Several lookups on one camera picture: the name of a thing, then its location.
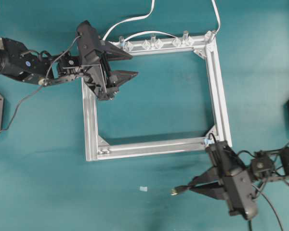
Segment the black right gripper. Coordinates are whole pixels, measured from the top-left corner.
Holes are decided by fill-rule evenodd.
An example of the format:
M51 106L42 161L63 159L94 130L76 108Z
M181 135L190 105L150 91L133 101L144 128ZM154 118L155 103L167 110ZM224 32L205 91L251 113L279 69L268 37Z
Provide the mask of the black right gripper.
M216 200L226 200L227 194L223 178L227 177L237 185L246 184L246 166L227 141L210 144L206 151L213 167L203 174L195 176L188 183L187 188Z

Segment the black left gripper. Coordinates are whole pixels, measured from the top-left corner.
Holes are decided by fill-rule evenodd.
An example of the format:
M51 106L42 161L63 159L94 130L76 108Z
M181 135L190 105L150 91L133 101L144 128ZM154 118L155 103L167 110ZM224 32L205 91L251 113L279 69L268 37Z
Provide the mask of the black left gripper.
M121 85L136 77L138 72L112 71L110 61L130 60L133 56L108 41L100 40L100 43L103 49L101 60L92 65L80 64L80 72L95 96L101 101L108 101L114 98Z

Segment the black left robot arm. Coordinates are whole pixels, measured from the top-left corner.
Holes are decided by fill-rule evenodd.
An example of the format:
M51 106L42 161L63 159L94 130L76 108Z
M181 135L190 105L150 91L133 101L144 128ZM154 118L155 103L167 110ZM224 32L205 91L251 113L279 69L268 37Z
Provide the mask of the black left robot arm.
M101 101L112 100L119 87L137 76L137 72L111 70L109 61L129 60L128 53L107 42L98 46L78 45L79 54L69 51L50 55L29 50L19 42L0 38L0 75L13 80L44 86L71 82L80 77Z

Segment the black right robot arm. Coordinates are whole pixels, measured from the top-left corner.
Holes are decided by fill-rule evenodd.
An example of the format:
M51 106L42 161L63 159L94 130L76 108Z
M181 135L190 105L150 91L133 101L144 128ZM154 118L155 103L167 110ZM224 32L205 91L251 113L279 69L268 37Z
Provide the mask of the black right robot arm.
M269 182L289 180L289 143L275 150L258 151L247 165L227 142L215 142L206 148L212 166L195 176L184 190L228 200L234 203L254 202Z

